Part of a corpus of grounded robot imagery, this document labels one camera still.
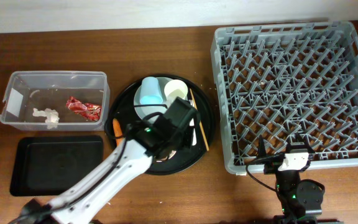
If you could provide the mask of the light blue cup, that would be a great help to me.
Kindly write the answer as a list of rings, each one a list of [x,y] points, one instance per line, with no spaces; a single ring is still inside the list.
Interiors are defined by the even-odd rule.
[[[142,105],[159,105],[163,103],[160,84],[155,77],[145,77],[140,87],[140,103]]]

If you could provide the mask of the red snack wrapper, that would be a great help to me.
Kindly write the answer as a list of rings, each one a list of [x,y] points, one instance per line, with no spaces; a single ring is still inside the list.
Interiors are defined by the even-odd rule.
[[[73,96],[67,100],[66,107],[75,114],[81,115],[90,121],[98,121],[101,116],[102,107],[100,105],[82,103]]]

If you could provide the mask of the cream white cup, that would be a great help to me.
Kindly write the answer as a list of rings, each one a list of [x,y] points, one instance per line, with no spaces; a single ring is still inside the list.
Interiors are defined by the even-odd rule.
[[[184,81],[171,80],[165,85],[164,94],[168,101],[173,101],[176,98],[186,100],[188,94],[188,87]]]

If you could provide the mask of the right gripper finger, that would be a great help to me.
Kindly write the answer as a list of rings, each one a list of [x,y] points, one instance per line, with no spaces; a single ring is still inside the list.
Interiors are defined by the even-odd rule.
[[[265,143],[264,143],[264,138],[262,136],[259,136],[259,147],[257,150],[257,158],[263,158],[265,157],[266,154],[266,149],[265,149]]]
[[[305,140],[303,137],[301,137],[301,135],[299,133],[295,134],[295,145],[294,148],[296,150],[304,150],[307,153],[314,153],[314,150],[311,148],[311,146],[309,145],[309,143],[307,142],[307,140]]]

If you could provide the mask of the white tissue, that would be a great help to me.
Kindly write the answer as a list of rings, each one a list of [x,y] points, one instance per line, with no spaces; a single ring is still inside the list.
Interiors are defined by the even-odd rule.
[[[60,119],[58,112],[56,110],[51,110],[50,108],[46,108],[45,110],[38,110],[37,108],[34,108],[32,116],[45,117],[47,129],[57,128]]]

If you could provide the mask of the orange carrot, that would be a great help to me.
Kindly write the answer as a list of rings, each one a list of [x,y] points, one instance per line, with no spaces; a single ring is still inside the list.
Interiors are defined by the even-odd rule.
[[[121,129],[121,125],[119,124],[119,121],[116,118],[112,120],[112,128],[114,131],[114,139],[116,141],[116,145],[118,146],[123,140],[123,132]]]

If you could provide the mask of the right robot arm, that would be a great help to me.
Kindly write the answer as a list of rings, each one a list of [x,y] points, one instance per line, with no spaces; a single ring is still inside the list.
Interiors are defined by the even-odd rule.
[[[264,165],[264,174],[275,176],[273,191],[282,206],[283,214],[274,216],[274,223],[318,222],[325,187],[317,181],[300,178],[311,165],[314,155],[314,150],[299,134],[295,135],[294,141],[287,141],[285,152],[273,155],[267,155],[264,139],[259,138],[257,163]]]

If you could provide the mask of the pink bowl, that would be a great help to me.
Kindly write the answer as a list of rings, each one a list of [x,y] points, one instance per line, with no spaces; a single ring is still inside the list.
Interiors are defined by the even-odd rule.
[[[167,160],[171,159],[176,153],[177,153],[176,151],[171,151],[166,157],[163,157],[161,159],[155,159],[155,162],[167,161]]]

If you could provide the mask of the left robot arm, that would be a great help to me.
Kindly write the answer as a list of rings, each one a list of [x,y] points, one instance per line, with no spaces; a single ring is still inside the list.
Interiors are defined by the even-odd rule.
[[[153,123],[136,121],[128,127],[123,142],[94,170],[46,205],[29,201],[13,223],[91,223],[125,185],[145,173],[154,161],[178,150],[197,122],[196,118],[164,116]]]

